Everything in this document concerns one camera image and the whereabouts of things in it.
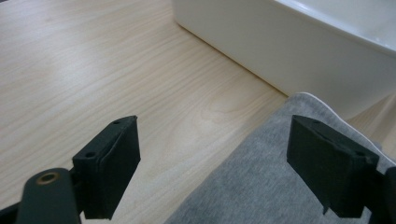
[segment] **wooden table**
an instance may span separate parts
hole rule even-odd
[[[142,161],[112,223],[162,223],[285,99],[178,26],[170,0],[3,2],[0,207],[137,115]]]

